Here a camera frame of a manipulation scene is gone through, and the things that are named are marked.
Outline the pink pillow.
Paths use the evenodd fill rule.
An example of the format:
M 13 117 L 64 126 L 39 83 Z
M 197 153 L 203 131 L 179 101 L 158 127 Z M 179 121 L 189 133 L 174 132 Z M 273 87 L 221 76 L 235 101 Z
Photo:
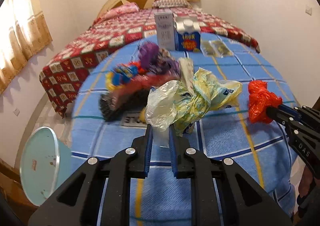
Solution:
M 92 25 L 94 26 L 94 25 L 99 24 L 103 21 L 106 21 L 109 19 L 114 19 L 114 18 L 119 17 L 124 14 L 136 13 L 139 11 L 140 11 L 139 6 L 137 6 L 137 4 L 135 2 L 130 2 L 128 4 L 121 5 L 119 7 L 112 8 L 110 10 L 103 12 L 99 17 L 97 17 L 93 21 Z

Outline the clear packet with dark contents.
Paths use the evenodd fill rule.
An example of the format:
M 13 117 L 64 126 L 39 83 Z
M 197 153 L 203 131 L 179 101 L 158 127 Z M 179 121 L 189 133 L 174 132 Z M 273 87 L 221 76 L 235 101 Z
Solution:
M 233 56 L 233 52 L 220 40 L 202 40 L 201 50 L 205 56 L 225 58 Z

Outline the clear yellow-green plastic bag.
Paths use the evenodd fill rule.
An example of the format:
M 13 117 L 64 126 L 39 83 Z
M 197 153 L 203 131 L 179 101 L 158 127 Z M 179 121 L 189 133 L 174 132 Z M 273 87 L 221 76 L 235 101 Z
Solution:
M 181 81 L 170 80 L 148 96 L 146 122 L 161 132 L 174 125 L 176 134 L 202 119 L 209 111 L 238 106 L 242 83 L 220 80 L 211 71 L 199 68 L 192 77 L 191 89 Z

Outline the white wall socket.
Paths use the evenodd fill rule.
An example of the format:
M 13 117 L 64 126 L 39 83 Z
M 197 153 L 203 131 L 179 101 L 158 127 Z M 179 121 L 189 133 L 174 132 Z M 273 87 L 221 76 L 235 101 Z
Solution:
M 18 108 L 15 108 L 14 115 L 19 116 L 20 110 Z

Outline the blue milk carton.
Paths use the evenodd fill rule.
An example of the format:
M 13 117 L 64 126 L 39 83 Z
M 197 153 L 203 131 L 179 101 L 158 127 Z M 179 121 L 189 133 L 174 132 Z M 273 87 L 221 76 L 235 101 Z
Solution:
M 176 16 L 174 28 L 177 51 L 200 52 L 201 29 L 196 17 Z

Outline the purple wrapper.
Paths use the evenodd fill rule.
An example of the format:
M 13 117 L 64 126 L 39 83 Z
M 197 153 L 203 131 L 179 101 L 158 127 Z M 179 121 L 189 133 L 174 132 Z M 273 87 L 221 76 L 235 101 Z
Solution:
M 138 47 L 138 58 L 142 69 L 163 75 L 171 73 L 180 76 L 180 64 L 166 49 L 160 48 L 156 43 L 146 41 Z

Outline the grey white carton box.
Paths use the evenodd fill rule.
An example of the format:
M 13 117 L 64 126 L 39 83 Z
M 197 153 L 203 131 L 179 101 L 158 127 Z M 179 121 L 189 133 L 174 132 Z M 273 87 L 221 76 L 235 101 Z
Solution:
M 171 10 L 154 13 L 159 47 L 175 50 L 174 15 Z

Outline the left window beige curtain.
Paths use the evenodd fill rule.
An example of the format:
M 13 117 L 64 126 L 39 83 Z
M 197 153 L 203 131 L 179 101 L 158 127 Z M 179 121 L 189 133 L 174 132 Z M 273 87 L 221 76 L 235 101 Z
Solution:
M 1 5 L 1 92 L 28 60 L 51 42 L 40 0 L 4 0 Z

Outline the blue yellow snack wrapper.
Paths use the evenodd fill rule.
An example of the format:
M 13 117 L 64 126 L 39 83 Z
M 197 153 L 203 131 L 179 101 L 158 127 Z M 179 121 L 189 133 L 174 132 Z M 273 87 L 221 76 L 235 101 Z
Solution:
M 141 67 L 139 61 L 119 63 L 106 73 L 106 89 L 112 92 L 116 88 L 128 84 L 134 77 L 145 73 L 147 73 L 147 70 Z

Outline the light blue round trash bin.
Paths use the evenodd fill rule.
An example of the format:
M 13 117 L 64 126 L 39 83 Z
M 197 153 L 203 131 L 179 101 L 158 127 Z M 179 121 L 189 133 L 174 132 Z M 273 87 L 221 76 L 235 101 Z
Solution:
M 39 127 L 31 134 L 21 155 L 20 179 L 33 205 L 41 206 L 71 175 L 71 156 L 52 128 Z

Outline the orange-red plastic bag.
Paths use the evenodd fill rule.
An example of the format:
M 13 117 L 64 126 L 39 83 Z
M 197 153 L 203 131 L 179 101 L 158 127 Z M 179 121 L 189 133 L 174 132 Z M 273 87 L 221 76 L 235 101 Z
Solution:
M 248 116 L 251 123 L 269 124 L 273 121 L 266 114 L 268 107 L 277 108 L 283 103 L 281 97 L 267 89 L 267 82 L 261 80 L 250 81 L 248 84 L 249 103 Z

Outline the dark knitted scouring cloth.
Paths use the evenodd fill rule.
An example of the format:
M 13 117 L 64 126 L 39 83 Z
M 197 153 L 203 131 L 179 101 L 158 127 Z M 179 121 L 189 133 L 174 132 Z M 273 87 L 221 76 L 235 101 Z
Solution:
M 113 95 L 103 93 L 99 98 L 99 109 L 104 121 L 113 121 L 124 112 L 145 107 L 149 96 L 149 90 L 143 89 L 131 95 Z

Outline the white light switch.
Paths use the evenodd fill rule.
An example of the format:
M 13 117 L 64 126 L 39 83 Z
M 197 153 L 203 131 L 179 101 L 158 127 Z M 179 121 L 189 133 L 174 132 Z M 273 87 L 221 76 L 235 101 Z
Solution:
M 312 15 L 312 8 L 308 5 L 306 5 L 306 9 L 305 9 L 305 12 L 308 14 L 308 15 Z

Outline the blue plaid blanket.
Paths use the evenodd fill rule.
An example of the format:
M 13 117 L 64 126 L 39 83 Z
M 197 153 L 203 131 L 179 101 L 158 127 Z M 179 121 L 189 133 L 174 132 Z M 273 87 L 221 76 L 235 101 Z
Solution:
M 233 158 L 287 213 L 295 207 L 295 188 L 290 182 L 296 154 L 287 143 L 284 128 L 276 122 L 251 123 L 248 118 L 248 84 L 252 80 L 267 82 L 289 106 L 294 96 L 279 72 L 252 49 L 224 39 L 232 56 L 213 58 L 202 53 L 173 52 L 175 58 L 190 58 L 195 69 L 211 71 L 219 79 L 242 83 L 239 106 L 208 112 L 186 135 L 191 147 L 210 158 Z M 118 50 L 115 55 L 100 52 L 101 62 L 89 71 L 80 87 L 72 114 L 72 170 L 89 157 L 113 157 L 129 147 L 134 138 L 143 136 L 146 126 L 138 120 L 137 111 L 127 111 L 107 123 L 99 110 L 99 98 L 106 90 L 106 73 L 120 63 L 128 63 L 140 41 Z M 190 180 L 176 179 L 170 164 L 170 151 L 152 146 L 150 171 L 144 180 L 131 181 L 131 225 L 191 225 Z

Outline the striped pillow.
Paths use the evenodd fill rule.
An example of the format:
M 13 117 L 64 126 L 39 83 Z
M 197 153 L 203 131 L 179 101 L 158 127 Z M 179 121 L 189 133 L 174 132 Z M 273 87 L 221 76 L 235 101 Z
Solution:
M 191 8 L 191 4 L 186 0 L 157 0 L 152 3 L 152 8 Z

